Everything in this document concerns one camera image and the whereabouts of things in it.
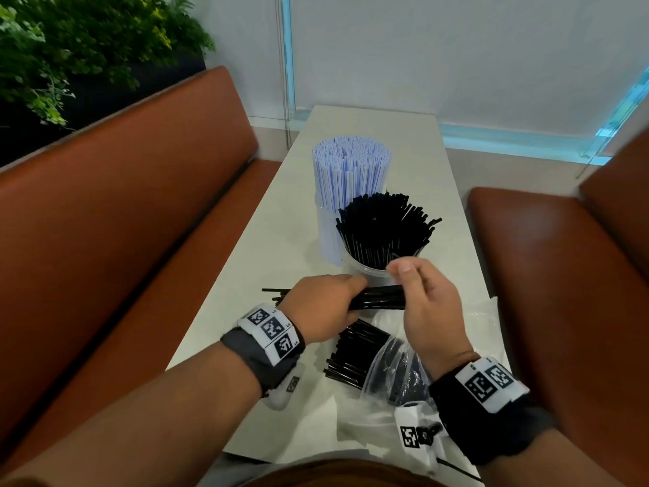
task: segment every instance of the black wristband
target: black wristband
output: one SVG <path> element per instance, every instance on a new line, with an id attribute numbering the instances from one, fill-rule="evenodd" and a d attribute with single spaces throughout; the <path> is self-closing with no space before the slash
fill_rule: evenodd
<path id="1" fill-rule="evenodd" d="M 295 326 L 294 328 L 300 339 L 300 344 L 280 360 L 276 366 L 271 364 L 261 345 L 239 327 L 232 328 L 223 335 L 221 342 L 231 351 L 239 354 L 246 363 L 246 366 L 250 368 L 259 381 L 262 387 L 262 394 L 264 394 L 268 390 L 273 390 L 280 385 L 283 379 L 295 367 L 300 355 L 302 355 L 302 352 L 306 348 L 300 330 Z"/>
<path id="2" fill-rule="evenodd" d="M 556 426 L 552 415 L 529 394 L 490 414 L 456 379 L 465 366 L 445 374 L 429 390 L 450 438 L 474 465 L 486 465 L 501 455 L 515 456 Z"/>

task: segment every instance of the container of white straws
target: container of white straws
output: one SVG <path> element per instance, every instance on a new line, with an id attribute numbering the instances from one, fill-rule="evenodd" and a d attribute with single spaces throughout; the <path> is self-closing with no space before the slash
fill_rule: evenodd
<path id="1" fill-rule="evenodd" d="M 318 236 L 326 261 L 343 265 L 343 244 L 336 230 L 339 210 L 357 196 L 382 192 L 391 159 L 385 145 L 359 136 L 330 138 L 313 149 Z"/>

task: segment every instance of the fingernail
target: fingernail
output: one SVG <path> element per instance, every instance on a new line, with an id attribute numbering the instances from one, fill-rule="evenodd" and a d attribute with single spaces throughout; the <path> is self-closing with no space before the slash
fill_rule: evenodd
<path id="1" fill-rule="evenodd" d="M 407 273 L 412 270 L 415 266 L 410 261 L 402 261 L 399 264 L 399 273 Z"/>

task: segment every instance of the black planter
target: black planter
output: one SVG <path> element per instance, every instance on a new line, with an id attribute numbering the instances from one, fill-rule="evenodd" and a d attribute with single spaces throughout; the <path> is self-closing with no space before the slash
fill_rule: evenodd
<path id="1" fill-rule="evenodd" d="M 134 91 L 115 86 L 105 78 L 74 76 L 70 90 L 76 98 L 66 98 L 62 113 L 68 121 L 65 128 L 41 124 L 38 116 L 23 104 L 0 102 L 0 167 L 205 70 L 201 58 L 184 54 L 176 57 L 178 64 L 171 67 L 132 64 L 133 74 L 140 82 Z"/>

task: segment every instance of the white table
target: white table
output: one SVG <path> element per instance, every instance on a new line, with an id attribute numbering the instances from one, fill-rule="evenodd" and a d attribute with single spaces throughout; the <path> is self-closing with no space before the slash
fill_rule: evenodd
<path id="1" fill-rule="evenodd" d="M 216 342 L 250 307 L 271 302 L 271 295 L 260 291 L 262 287 L 292 287 L 301 277 L 340 272 L 319 253 L 312 150 L 321 140 L 346 134 L 374 138 L 388 147 L 393 159 L 387 190 L 408 194 L 430 217 L 443 218 L 422 257 L 433 261 L 458 286 L 465 303 L 488 299 L 435 117 L 316 106 L 169 367 Z M 470 336 L 480 339 L 480 335 Z M 337 433 L 334 391 L 348 387 L 322 374 L 332 349 L 331 342 L 311 345 L 301 359 L 306 374 L 288 408 L 274 412 L 257 404 L 225 451 L 284 463 L 324 451 L 365 447 Z M 367 447 L 373 453 L 385 452 Z M 455 461 L 466 464 L 463 457 Z M 449 485 L 480 485 L 446 467 L 441 469 L 440 480 Z"/>

